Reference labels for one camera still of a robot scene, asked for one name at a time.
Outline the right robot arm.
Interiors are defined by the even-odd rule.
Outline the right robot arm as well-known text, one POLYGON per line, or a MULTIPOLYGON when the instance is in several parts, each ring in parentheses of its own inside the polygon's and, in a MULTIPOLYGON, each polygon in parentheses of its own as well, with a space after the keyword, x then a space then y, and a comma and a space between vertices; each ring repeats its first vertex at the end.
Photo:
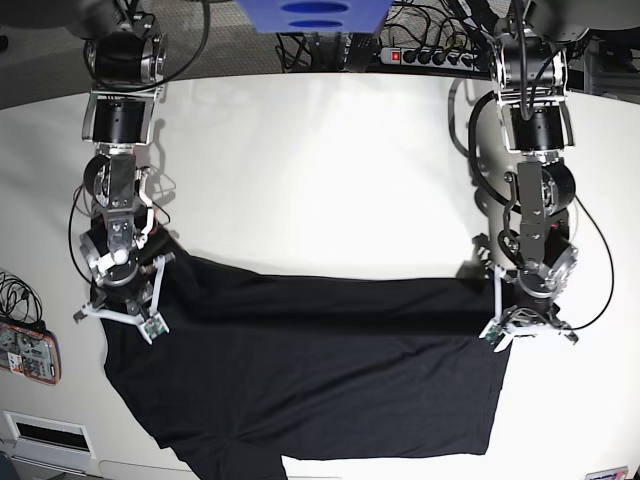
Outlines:
POLYGON ((91 299, 75 314, 123 323, 147 320, 163 260, 143 250, 157 226, 146 192, 149 170, 136 150, 151 142, 154 108, 165 86, 186 73, 186 62, 166 73, 168 37, 137 1, 100 1, 85 31, 83 61, 92 79, 82 138, 94 147, 76 197, 88 194, 90 228, 80 237, 83 279, 91 299))

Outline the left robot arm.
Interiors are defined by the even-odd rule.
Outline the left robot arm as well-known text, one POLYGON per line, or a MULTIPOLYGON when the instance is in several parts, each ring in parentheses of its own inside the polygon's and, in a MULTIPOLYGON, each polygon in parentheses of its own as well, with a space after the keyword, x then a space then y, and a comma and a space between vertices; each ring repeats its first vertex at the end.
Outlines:
POLYGON ((493 90, 472 110, 468 160, 481 189, 502 207, 502 220, 491 231, 503 257, 495 266, 509 274, 516 300, 498 314, 493 327, 499 333, 543 327, 575 331, 558 318, 555 304, 577 264, 567 218, 576 185, 563 159, 575 144, 564 48, 592 29, 621 30, 638 23, 635 1, 514 1, 510 15, 485 34, 493 90), (508 196, 489 183, 477 158, 476 125, 490 102, 496 105, 506 150, 520 157, 514 170, 503 174, 508 196))

